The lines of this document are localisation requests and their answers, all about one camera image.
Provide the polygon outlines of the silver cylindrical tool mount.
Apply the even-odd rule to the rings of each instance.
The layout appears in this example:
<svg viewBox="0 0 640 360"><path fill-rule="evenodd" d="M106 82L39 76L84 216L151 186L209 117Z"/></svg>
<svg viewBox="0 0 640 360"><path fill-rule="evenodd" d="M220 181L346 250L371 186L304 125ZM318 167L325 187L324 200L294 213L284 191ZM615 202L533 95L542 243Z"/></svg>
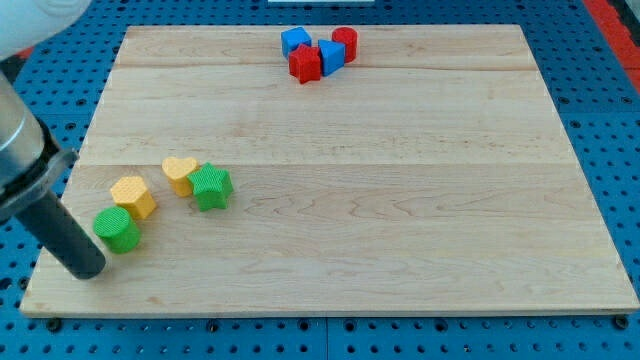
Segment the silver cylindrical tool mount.
<svg viewBox="0 0 640 360"><path fill-rule="evenodd" d="M61 148L46 124L2 77L1 219L5 221L43 199L78 158L74 149Z"/></svg>

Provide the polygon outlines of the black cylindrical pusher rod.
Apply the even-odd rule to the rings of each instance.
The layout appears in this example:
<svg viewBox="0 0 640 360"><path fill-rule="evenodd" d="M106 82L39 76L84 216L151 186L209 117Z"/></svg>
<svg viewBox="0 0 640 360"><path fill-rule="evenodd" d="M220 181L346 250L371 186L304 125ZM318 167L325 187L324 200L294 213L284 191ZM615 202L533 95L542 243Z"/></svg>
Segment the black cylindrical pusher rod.
<svg viewBox="0 0 640 360"><path fill-rule="evenodd" d="M16 217L75 278L90 279L104 269L104 254L55 193L47 191Z"/></svg>

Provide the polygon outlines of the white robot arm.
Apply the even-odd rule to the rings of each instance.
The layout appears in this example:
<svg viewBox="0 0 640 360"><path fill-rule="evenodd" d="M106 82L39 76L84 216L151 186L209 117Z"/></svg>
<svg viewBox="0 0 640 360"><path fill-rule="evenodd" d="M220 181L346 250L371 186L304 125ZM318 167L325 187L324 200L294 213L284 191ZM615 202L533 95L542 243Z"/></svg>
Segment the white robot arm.
<svg viewBox="0 0 640 360"><path fill-rule="evenodd" d="M68 28L89 0L1 3L1 58L26 50ZM90 279L106 259L76 222L52 184L78 159L59 146L5 76L1 77L1 219L15 217L77 279Z"/></svg>

